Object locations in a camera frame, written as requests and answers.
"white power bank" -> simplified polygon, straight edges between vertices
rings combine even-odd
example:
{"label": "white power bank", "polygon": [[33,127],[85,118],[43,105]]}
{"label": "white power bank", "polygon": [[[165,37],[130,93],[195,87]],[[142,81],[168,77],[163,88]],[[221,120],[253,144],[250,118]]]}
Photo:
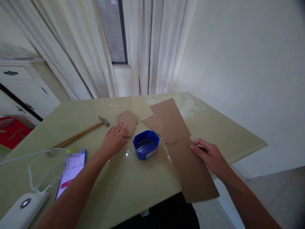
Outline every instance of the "white power bank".
{"label": "white power bank", "polygon": [[24,194],[0,221],[0,228],[27,229],[48,196],[47,192]]}

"door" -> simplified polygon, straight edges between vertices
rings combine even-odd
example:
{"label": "door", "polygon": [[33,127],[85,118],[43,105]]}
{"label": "door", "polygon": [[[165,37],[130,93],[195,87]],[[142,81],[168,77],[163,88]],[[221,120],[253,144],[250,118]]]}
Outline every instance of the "door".
{"label": "door", "polygon": [[35,80],[0,80],[0,83],[43,119],[57,106]]}
{"label": "door", "polygon": [[34,116],[0,90],[0,117],[7,116],[18,119],[29,128],[35,127],[40,123]]}

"charging cable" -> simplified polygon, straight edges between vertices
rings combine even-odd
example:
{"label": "charging cable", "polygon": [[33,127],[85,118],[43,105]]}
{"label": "charging cable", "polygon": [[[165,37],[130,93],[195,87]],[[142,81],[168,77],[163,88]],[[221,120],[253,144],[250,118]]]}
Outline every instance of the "charging cable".
{"label": "charging cable", "polygon": [[44,179],[47,177],[47,175],[50,173],[50,170],[45,174],[45,176],[42,178],[41,182],[40,182],[38,185],[36,185],[36,186],[34,187],[34,185],[33,185],[33,178],[32,178],[32,172],[31,172],[31,165],[32,165],[38,158],[40,158],[43,154],[48,153],[48,152],[50,152],[50,150],[45,150],[45,151],[41,151],[41,152],[38,152],[38,153],[33,153],[33,154],[28,154],[28,155],[25,155],[25,156],[13,158],[13,159],[10,159],[10,160],[8,160],[8,161],[5,161],[5,162],[0,163],[0,167],[3,166],[3,165],[5,165],[5,164],[8,164],[8,163],[11,163],[11,162],[14,162],[14,161],[18,161],[18,160],[21,160],[21,159],[26,158],[26,157],[29,157],[29,156],[39,155],[38,157],[36,157],[36,158],[29,164],[29,166],[28,166],[28,173],[29,173],[29,176],[30,176],[30,187],[31,187],[31,189],[32,189],[34,192],[41,194],[41,193],[44,193],[45,191],[47,191],[48,188],[50,187],[50,184],[49,184],[43,191],[39,191],[39,188],[40,188],[42,182],[43,182]]}

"window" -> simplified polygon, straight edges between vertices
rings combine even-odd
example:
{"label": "window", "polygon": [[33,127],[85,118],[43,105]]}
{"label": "window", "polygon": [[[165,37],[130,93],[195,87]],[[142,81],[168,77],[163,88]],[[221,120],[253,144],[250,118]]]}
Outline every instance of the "window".
{"label": "window", "polygon": [[122,0],[96,0],[112,64],[128,64]]}

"brown cardboard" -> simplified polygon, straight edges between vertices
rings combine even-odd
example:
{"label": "brown cardboard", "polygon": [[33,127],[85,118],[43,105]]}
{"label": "brown cardboard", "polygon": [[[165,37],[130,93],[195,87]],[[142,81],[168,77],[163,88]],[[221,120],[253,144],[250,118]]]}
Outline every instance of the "brown cardboard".
{"label": "brown cardboard", "polygon": [[142,122],[147,125],[152,131],[161,136],[162,125],[160,122],[156,122],[156,118],[152,115],[142,120]]}
{"label": "brown cardboard", "polygon": [[138,122],[138,116],[130,111],[124,111],[117,115],[117,121],[124,121],[125,124],[128,124],[127,134],[125,137],[132,137],[136,123]]}
{"label": "brown cardboard", "polygon": [[219,196],[204,162],[189,148],[191,133],[173,99],[151,106],[153,116],[143,121],[161,135],[171,161],[180,174],[182,193],[187,203]]}

